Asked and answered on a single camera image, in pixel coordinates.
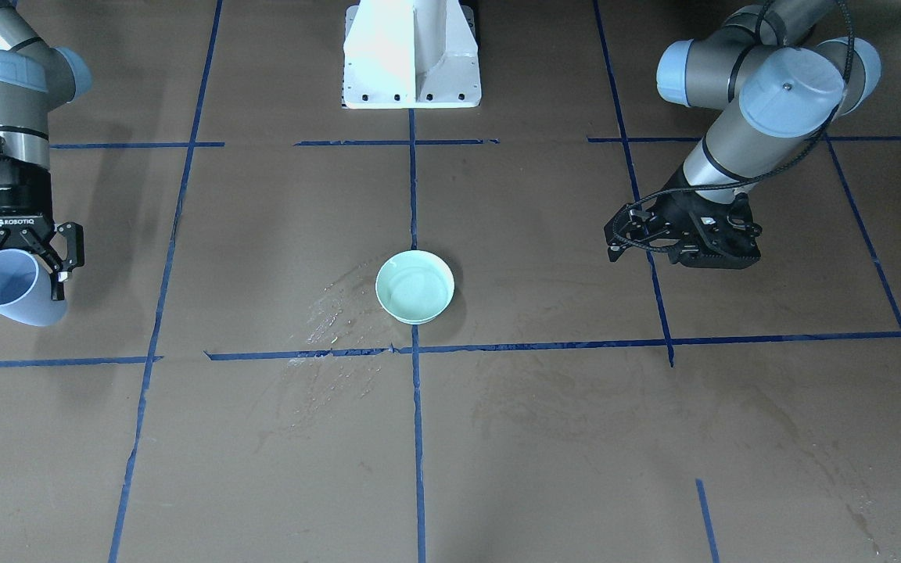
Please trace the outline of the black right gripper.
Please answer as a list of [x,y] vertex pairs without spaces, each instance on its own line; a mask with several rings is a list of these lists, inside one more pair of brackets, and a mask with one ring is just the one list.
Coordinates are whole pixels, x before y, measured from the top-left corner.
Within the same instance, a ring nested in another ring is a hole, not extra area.
[[[64,256],[52,245],[61,238]],[[50,215],[0,214],[0,250],[20,249],[40,256],[49,271],[50,296],[53,302],[64,302],[65,282],[76,268],[85,264],[84,228],[77,222],[55,225]]]

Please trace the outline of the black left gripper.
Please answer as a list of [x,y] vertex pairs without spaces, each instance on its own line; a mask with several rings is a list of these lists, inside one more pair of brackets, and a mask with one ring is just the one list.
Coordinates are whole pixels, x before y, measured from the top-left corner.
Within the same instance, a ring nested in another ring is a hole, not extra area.
[[[665,227],[648,226],[656,214]],[[761,260],[761,234],[746,193],[715,203],[696,192],[675,192],[659,197],[654,213],[633,203],[619,208],[612,225],[605,225],[605,245],[611,261],[640,249],[668,253],[670,263],[684,267],[744,270]],[[658,245],[659,240],[673,240],[673,248]]]

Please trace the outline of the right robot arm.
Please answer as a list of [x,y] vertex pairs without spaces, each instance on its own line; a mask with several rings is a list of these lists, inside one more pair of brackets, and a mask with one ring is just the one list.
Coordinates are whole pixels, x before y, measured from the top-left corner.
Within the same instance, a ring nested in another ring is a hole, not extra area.
[[65,281],[84,264],[84,231],[55,221],[48,117],[91,85],[76,52],[49,45],[13,3],[0,1],[0,252],[39,257],[55,302],[64,301]]

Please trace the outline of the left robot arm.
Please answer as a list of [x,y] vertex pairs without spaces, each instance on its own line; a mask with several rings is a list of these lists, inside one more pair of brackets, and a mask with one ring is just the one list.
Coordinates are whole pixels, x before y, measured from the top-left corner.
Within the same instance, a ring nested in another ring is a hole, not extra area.
[[881,76],[880,54],[854,34],[844,1],[766,1],[730,15],[705,39],[672,43],[655,89],[718,117],[662,189],[605,224],[608,259],[637,247],[684,267],[757,264],[763,229],[751,190],[804,160]]

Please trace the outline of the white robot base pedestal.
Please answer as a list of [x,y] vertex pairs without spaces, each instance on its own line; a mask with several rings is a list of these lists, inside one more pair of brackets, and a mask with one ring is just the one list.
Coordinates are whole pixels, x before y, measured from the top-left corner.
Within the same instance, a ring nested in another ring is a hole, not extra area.
[[360,1],[346,10],[343,56],[346,108],[475,108],[482,101],[476,1]]

